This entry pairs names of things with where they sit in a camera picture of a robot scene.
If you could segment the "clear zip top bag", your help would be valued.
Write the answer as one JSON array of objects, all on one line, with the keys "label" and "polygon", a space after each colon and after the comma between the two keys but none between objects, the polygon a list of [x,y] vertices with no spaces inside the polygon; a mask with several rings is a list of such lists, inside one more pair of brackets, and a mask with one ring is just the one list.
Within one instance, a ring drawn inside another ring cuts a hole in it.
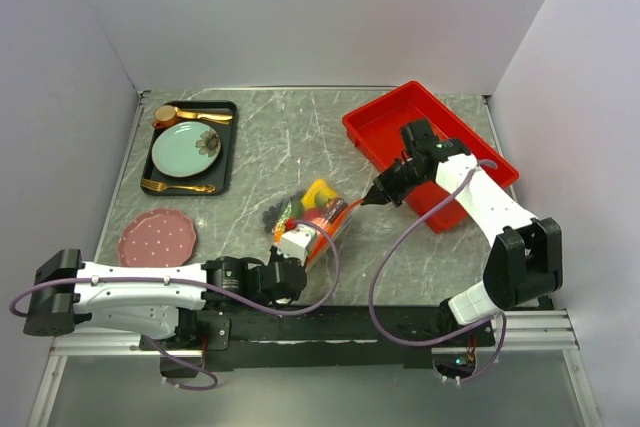
[{"label": "clear zip top bag", "polygon": [[276,252],[298,258],[309,271],[330,248],[319,229],[335,241],[362,202],[358,199],[349,203],[326,180],[317,179],[310,187],[288,194],[268,207],[262,213],[262,223],[266,233],[273,236]]}]

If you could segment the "dark fake grapes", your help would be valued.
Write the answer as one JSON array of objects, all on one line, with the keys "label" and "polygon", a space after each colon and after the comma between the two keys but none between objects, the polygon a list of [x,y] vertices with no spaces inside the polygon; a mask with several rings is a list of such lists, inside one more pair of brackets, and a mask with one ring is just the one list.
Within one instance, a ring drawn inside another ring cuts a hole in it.
[{"label": "dark fake grapes", "polygon": [[283,197],[275,205],[272,205],[262,213],[262,223],[267,233],[274,233],[276,228],[282,222],[286,222],[289,218],[285,217],[285,209],[290,200],[301,201],[305,191],[299,190],[292,195]]}]

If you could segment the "red fake strawberry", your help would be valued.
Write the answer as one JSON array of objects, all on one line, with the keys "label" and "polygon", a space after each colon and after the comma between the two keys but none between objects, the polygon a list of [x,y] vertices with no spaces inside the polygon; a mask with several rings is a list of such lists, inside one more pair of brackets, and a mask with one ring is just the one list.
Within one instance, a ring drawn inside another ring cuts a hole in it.
[{"label": "red fake strawberry", "polygon": [[326,224],[325,212],[323,209],[311,208],[305,211],[302,219],[323,227]]}]

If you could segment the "yellow fake banana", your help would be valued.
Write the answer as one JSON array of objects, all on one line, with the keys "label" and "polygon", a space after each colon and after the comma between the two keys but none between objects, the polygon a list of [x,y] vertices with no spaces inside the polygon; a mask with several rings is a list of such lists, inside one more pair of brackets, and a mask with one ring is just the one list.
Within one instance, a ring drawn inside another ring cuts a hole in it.
[{"label": "yellow fake banana", "polygon": [[339,195],[324,179],[315,180],[304,193],[301,203],[305,211],[310,209],[324,209],[327,204]]}]

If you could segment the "green fake mango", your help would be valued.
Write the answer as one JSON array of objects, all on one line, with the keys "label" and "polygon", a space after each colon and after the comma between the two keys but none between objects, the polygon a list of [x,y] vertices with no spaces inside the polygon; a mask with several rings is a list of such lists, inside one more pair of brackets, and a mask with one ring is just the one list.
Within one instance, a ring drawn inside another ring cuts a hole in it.
[{"label": "green fake mango", "polygon": [[299,200],[290,200],[284,211],[286,218],[301,218],[304,215],[304,206]]}]

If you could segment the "dark red fake apple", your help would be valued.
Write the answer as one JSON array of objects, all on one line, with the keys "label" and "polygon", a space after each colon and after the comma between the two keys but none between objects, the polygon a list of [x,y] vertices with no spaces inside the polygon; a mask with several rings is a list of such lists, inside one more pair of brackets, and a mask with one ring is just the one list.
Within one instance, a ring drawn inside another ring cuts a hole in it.
[{"label": "dark red fake apple", "polygon": [[332,198],[325,205],[323,216],[329,223],[333,223],[348,206],[349,204],[343,198]]}]

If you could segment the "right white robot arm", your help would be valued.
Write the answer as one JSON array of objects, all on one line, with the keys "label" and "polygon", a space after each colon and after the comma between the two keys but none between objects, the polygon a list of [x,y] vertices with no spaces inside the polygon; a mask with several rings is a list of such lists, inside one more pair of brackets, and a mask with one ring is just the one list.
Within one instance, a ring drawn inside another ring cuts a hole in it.
[{"label": "right white robot arm", "polygon": [[373,182],[363,205],[394,206],[417,187],[433,182],[448,196],[426,214],[457,202],[486,237],[490,253],[482,279],[443,301],[437,331],[460,345],[476,321],[559,290],[563,284],[562,231],[552,218],[540,219],[521,207],[485,171],[458,139],[407,141],[409,156]]}]

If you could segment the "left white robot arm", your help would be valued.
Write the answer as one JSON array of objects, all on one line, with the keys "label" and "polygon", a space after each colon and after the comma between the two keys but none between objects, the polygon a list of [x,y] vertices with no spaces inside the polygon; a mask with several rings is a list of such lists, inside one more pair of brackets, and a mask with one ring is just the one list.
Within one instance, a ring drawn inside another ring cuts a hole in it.
[{"label": "left white robot arm", "polygon": [[184,349],[198,337],[186,314],[235,301],[257,310],[300,297],[307,285],[301,261],[280,255],[268,263],[223,256],[179,267],[125,268],[85,262],[77,249],[56,253],[36,271],[23,332],[57,337],[87,324],[166,339]]}]

